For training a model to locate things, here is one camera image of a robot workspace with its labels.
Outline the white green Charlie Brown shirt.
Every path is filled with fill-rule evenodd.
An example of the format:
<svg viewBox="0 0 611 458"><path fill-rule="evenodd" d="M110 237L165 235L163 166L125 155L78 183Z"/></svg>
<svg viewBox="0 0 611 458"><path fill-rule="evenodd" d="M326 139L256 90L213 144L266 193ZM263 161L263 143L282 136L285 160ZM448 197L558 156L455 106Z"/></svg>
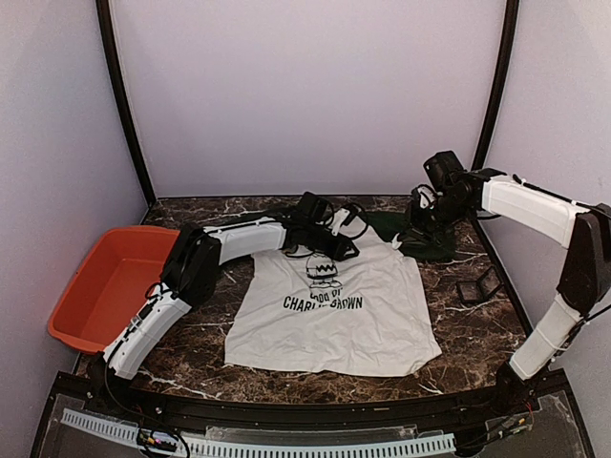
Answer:
<svg viewBox="0 0 611 458"><path fill-rule="evenodd" d="M403 377L439 357L419 266L361 219L350 260L256 253L224 342L226 364L282 372Z"/></svg>

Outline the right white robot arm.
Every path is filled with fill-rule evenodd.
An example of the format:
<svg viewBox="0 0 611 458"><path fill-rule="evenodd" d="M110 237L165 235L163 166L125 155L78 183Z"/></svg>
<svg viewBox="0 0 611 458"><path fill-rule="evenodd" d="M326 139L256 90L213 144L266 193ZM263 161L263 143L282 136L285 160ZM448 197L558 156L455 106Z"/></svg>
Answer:
<svg viewBox="0 0 611 458"><path fill-rule="evenodd" d="M428 158L426 178L408 198L406 226L394 242L411 253L447 243L462 219L500 219L491 234L502 264L529 298L547 298L533 330L507 363L508 376L487 394L506 414L524 397L522 383L566 351L610 296L610 208L545 190L495 168L470 170L452 151Z"/></svg>

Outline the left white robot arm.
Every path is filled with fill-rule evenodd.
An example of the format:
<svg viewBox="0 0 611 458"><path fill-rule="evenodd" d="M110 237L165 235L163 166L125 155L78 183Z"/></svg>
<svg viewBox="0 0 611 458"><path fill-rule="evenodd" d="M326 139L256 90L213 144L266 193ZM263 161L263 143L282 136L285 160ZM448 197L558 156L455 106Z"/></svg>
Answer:
<svg viewBox="0 0 611 458"><path fill-rule="evenodd" d="M131 380L164 335L212 296L221 267L269 250L307 251L343 261L359 255L356 237L341 232L364 215L356 203L335 209L310 192L291 206L246 215L221 226L184 225L145 303L98 354L105 377Z"/></svg>

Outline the white round brooch back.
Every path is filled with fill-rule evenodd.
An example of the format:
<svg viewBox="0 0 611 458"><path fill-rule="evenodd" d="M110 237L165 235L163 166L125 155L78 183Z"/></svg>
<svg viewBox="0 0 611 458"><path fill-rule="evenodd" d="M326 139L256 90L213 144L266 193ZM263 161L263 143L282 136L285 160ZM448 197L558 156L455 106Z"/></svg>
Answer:
<svg viewBox="0 0 611 458"><path fill-rule="evenodd" d="M391 248L393 250L399 250L401 245L402 245L402 241L399 239L399 234L395 234L393 239L390 242L391 244Z"/></svg>

